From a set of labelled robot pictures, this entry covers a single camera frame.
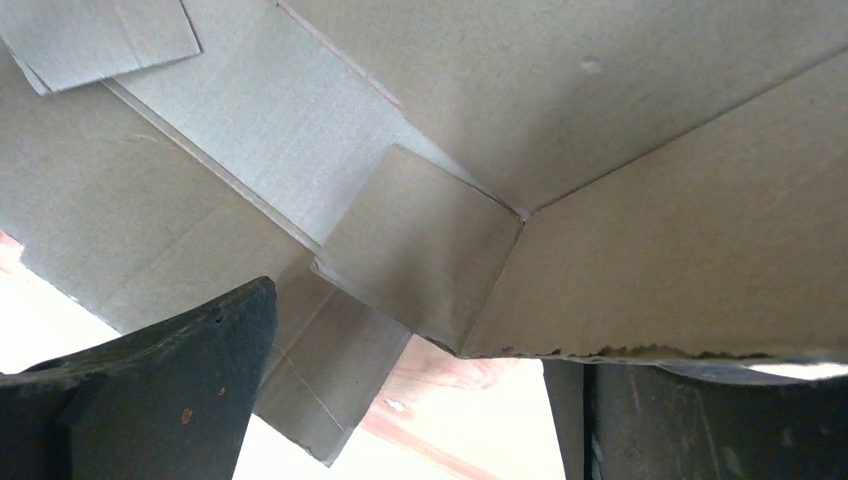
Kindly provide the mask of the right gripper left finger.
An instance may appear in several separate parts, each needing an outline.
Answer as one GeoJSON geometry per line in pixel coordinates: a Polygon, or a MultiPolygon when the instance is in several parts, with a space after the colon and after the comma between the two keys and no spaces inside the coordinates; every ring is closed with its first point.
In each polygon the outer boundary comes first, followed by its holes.
{"type": "Polygon", "coordinates": [[[1,378],[5,479],[229,479],[277,326],[256,278],[1,378]]]}

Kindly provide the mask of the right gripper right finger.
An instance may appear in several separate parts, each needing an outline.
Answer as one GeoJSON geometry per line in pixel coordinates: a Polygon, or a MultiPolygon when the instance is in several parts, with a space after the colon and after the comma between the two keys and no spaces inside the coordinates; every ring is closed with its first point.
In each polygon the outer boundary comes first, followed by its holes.
{"type": "Polygon", "coordinates": [[[843,479],[847,380],[547,360],[569,479],[843,479]]]}

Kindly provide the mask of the cardboard box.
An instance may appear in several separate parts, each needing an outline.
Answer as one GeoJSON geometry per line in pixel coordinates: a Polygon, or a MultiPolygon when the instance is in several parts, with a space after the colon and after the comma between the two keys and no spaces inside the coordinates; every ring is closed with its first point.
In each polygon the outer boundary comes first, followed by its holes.
{"type": "Polygon", "coordinates": [[[128,332],[277,284],[331,464],[461,358],[847,358],[843,1],[5,1],[1,227],[128,332]]]}

